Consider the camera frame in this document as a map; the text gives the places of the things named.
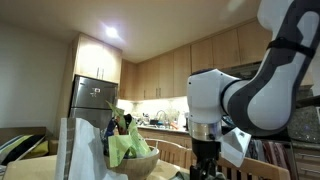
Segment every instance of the wooden table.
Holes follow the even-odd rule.
[[[57,156],[46,156],[11,162],[7,166],[3,180],[52,180],[55,176],[56,158]],[[178,171],[189,173],[187,169],[158,160],[156,168],[147,180],[167,180]]]

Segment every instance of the freezer door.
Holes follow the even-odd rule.
[[[110,109],[107,102],[116,104],[117,84],[76,76],[72,108]]]
[[[94,127],[105,129],[112,118],[112,110],[71,108],[70,117],[85,119]]]

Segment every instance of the wooden chair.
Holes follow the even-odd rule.
[[[186,153],[186,168],[189,169],[191,164],[195,163],[196,156],[191,149],[188,149]],[[222,172],[227,179],[231,180],[290,179],[290,173],[287,169],[250,158],[244,158],[242,165],[236,167],[220,155],[217,166],[218,172]]]
[[[146,139],[149,146],[157,147],[160,151],[160,160],[185,167],[186,148],[169,141],[160,139]]]

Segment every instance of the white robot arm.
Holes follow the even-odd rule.
[[[223,115],[244,132],[267,136],[283,130],[295,109],[296,93],[320,41],[320,1],[262,0],[258,19],[273,36],[253,79],[217,69],[188,79],[189,134],[198,163],[217,157],[212,151],[218,146],[201,148],[210,149],[220,138]]]

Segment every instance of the light fixture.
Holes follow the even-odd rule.
[[[113,27],[107,27],[106,33],[111,38],[118,38],[119,37],[117,30]]]

